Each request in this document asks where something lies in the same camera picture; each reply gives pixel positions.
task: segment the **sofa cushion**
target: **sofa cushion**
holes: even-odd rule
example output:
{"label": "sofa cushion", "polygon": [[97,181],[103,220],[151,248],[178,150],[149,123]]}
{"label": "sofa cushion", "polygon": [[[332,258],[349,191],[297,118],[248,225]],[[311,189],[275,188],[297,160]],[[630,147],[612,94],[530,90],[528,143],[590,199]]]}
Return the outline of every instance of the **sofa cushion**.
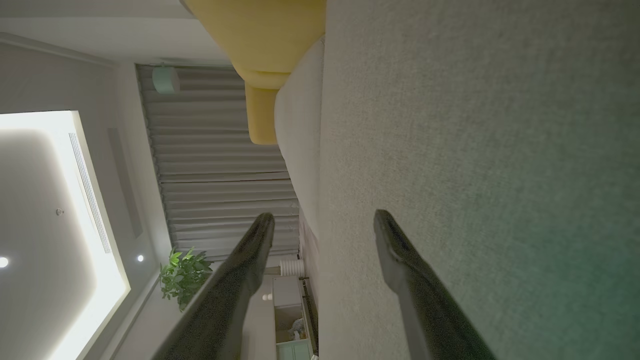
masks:
{"label": "sofa cushion", "polygon": [[300,207],[316,236],[323,59],[324,37],[305,53],[280,89],[274,111],[282,157]]}

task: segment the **curtain fold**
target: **curtain fold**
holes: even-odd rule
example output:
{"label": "curtain fold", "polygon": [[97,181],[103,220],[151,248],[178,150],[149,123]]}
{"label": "curtain fold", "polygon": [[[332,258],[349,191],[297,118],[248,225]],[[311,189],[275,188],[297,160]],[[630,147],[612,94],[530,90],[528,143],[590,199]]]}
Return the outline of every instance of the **curtain fold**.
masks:
{"label": "curtain fold", "polygon": [[244,81],[233,68],[178,68],[180,92],[153,86],[138,65],[172,245],[223,261],[263,212],[275,216],[271,254],[297,254],[298,200],[277,145],[249,139]]}

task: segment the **white ceiling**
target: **white ceiling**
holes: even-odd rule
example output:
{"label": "white ceiling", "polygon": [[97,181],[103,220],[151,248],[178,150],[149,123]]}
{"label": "white ceiling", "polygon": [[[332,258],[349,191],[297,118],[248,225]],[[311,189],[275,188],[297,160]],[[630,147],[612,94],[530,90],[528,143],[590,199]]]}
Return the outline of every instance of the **white ceiling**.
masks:
{"label": "white ceiling", "polygon": [[2,0],[2,17],[159,17],[191,19],[179,0]]}
{"label": "white ceiling", "polygon": [[3,359],[45,359],[96,287],[54,153],[34,130],[0,132],[0,256],[10,259],[0,269]]}
{"label": "white ceiling", "polygon": [[197,65],[230,63],[195,19],[0,18],[0,31],[112,60]]}

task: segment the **green plant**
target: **green plant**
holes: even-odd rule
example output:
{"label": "green plant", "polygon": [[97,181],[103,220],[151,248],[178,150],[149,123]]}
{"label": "green plant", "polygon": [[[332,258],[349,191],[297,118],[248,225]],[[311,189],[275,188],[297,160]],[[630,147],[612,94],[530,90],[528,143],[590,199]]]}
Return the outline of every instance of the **green plant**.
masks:
{"label": "green plant", "polygon": [[204,251],[192,255],[193,247],[185,256],[180,258],[181,252],[171,250],[169,263],[160,264],[160,281],[162,282],[162,298],[175,297],[178,299],[180,311],[189,304],[196,292],[211,275],[210,261],[205,260]]}

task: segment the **yellow cushion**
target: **yellow cushion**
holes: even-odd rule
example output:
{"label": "yellow cushion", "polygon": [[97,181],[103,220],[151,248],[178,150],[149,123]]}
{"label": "yellow cushion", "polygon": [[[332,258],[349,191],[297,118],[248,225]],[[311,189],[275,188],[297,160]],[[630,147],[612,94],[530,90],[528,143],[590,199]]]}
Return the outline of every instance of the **yellow cushion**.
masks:
{"label": "yellow cushion", "polygon": [[276,143],[273,106],[277,89],[307,49],[324,35],[326,0],[185,2],[245,81],[252,141]]}
{"label": "yellow cushion", "polygon": [[276,128],[273,122],[273,108],[278,90],[254,88],[244,83],[246,97],[246,118],[249,137],[258,145],[275,145]]}

